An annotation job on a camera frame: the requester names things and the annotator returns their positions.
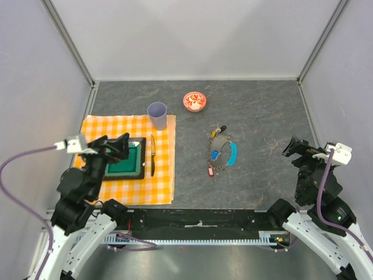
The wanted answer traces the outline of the metal chain keyring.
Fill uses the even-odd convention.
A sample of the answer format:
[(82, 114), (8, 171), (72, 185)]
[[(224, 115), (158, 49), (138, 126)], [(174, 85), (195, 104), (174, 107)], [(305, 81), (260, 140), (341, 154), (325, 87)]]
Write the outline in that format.
[[(215, 170), (224, 170), (227, 166), (227, 160), (223, 160), (221, 152), (225, 144), (232, 142), (232, 136), (228, 134), (219, 134), (214, 138), (209, 139), (209, 145), (207, 148), (207, 162), (209, 166), (212, 166)], [(211, 160), (211, 154), (214, 150), (220, 152), (219, 156), (215, 161)]]

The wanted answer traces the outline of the blue keyring handle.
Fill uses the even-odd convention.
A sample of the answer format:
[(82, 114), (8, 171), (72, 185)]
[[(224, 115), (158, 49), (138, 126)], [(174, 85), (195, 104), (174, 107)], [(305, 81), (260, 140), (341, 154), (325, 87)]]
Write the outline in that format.
[(235, 142), (230, 142), (230, 158), (227, 161), (227, 166), (233, 166), (237, 161), (237, 155), (238, 155), (238, 146)]

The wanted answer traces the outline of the black tagged key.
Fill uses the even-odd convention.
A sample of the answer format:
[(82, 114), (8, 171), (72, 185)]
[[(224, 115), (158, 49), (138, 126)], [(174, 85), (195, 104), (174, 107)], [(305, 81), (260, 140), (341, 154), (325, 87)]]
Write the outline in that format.
[(227, 127), (226, 127), (225, 125), (223, 125), (223, 126), (221, 126), (221, 127), (217, 130), (217, 132), (218, 132), (218, 133), (221, 133), (221, 132), (225, 131), (226, 128), (227, 128)]

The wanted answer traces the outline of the blue tagged silver key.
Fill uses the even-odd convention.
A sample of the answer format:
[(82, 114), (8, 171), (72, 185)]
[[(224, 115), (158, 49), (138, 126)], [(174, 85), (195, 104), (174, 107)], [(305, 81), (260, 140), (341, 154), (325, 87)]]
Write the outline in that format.
[(211, 160), (215, 161), (217, 157), (219, 156), (220, 152), (218, 150), (214, 150), (211, 154)]

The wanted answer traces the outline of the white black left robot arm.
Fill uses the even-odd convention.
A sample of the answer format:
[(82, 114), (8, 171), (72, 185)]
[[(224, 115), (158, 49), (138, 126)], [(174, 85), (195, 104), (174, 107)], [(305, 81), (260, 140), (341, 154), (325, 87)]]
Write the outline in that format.
[(82, 157), (81, 169), (70, 168), (60, 179), (57, 191), (60, 194), (48, 229), (48, 245), (45, 256), (30, 275), (30, 279), (75, 279), (86, 260), (101, 244), (106, 235), (115, 229), (133, 229), (135, 232), (154, 232), (163, 229), (169, 238), (177, 228), (187, 230), (199, 221), (210, 227), (238, 228), (243, 222), (229, 220), (235, 211), (212, 209), (136, 209), (131, 211), (114, 199), (103, 203), (94, 225), (77, 246), (72, 243), (86, 227), (95, 210), (93, 201), (98, 198), (108, 164), (118, 163), (129, 157), (134, 145), (128, 133), (116, 139), (104, 135), (87, 143), (85, 136), (56, 143), (57, 150), (67, 149)]

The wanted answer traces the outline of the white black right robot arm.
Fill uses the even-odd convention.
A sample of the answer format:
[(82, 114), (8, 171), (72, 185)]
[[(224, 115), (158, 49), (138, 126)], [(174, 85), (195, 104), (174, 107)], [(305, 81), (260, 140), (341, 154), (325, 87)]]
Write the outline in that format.
[(336, 167), (349, 163), (351, 147), (329, 142), (324, 148), (314, 148), (292, 137), (282, 155), (294, 154), (299, 155), (292, 161), (298, 168), (295, 202), (310, 209), (300, 212), (279, 199), (268, 209), (268, 225), (276, 230), (282, 228), (302, 241), (337, 279), (372, 279), (372, 248), (355, 214), (339, 197), (343, 187), (333, 173)]

